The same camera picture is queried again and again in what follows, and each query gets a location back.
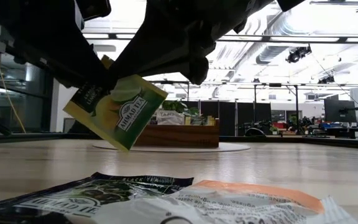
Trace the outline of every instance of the orange stripe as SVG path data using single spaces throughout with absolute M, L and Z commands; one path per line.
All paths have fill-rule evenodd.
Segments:
M 277 197 L 285 197 L 287 199 L 298 202 L 300 205 L 312 209 L 318 213 L 324 213 L 323 204 L 318 198 L 312 197 L 308 194 L 300 192 L 299 190 L 283 189 L 279 187 L 269 187 L 264 185 L 255 184 L 236 184 L 236 183 L 224 183 L 213 180 L 203 180 L 194 186 L 207 187 L 214 190 L 226 190 L 237 194 L 241 193 L 259 193 L 269 194 Z

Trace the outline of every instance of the wooden planter box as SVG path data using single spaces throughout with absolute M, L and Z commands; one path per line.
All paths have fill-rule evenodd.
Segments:
M 219 120 L 215 126 L 148 125 L 135 146 L 219 147 Z

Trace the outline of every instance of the round platform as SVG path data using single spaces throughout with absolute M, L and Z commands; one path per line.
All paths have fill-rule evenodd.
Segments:
M 97 141 L 93 144 L 93 147 L 117 150 L 107 141 Z M 247 145 L 220 142 L 219 147 L 216 149 L 134 146 L 131 152 L 234 152 L 247 149 L 250 149 Z

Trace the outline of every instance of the ahmad tea logo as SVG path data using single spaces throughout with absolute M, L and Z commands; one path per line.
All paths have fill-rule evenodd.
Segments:
M 100 208 L 100 202 L 87 197 L 39 197 L 15 205 L 15 207 L 33 208 L 65 215 L 93 216 Z
M 137 96 L 133 101 L 124 103 L 119 110 L 121 118 L 118 121 L 117 126 L 122 130 L 127 131 L 146 104 L 147 101 L 140 96 Z

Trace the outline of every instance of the computer monitor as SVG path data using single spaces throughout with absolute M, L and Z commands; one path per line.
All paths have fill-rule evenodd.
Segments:
M 326 121 L 356 123 L 356 111 L 353 101 L 324 100 Z

